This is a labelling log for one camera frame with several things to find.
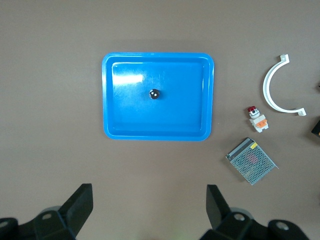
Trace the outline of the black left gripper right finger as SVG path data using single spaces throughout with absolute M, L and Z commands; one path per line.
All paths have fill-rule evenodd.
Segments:
M 217 185 L 206 187 L 206 212 L 211 229 L 199 240 L 269 240 L 267 227 L 231 210 Z

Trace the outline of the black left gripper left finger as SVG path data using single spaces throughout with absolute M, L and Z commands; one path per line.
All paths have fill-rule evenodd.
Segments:
M 76 240 L 93 211 L 93 186 L 83 183 L 61 206 L 41 211 L 18 227 L 18 240 Z

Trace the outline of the perforated metal power supply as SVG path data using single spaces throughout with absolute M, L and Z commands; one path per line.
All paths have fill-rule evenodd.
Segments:
M 279 168 L 252 138 L 245 138 L 225 158 L 251 185 L 255 185 L 274 168 Z

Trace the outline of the red pushbutton white orange body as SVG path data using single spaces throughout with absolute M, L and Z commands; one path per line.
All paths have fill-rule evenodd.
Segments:
M 250 106 L 247 111 L 250 117 L 249 121 L 258 133 L 262 133 L 263 130 L 269 128 L 268 120 L 266 119 L 264 114 L 260 113 L 258 108 L 256 108 L 255 106 Z

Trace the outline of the blue plastic tray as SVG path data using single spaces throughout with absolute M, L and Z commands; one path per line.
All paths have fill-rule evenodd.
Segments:
M 101 62 L 105 134 L 203 141 L 212 131 L 215 63 L 201 52 L 111 52 Z M 149 91 L 160 91 L 151 99 Z

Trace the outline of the orange and black button box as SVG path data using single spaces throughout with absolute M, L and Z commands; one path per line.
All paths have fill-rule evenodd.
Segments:
M 320 120 L 316 123 L 314 128 L 311 130 L 311 133 L 318 138 L 320 138 Z

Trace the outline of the small white block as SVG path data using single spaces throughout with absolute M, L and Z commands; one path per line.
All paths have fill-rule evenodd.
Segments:
M 279 56 L 279 62 L 273 65 L 268 72 L 266 73 L 263 84 L 262 84 L 262 93 L 266 103 L 275 111 L 285 114 L 297 114 L 300 117 L 305 117 L 307 115 L 306 110 L 302 108 L 295 108 L 295 109 L 284 109 L 278 106 L 271 96 L 270 86 L 271 80 L 275 73 L 282 68 L 283 66 L 290 63 L 290 58 L 288 54 L 282 54 Z

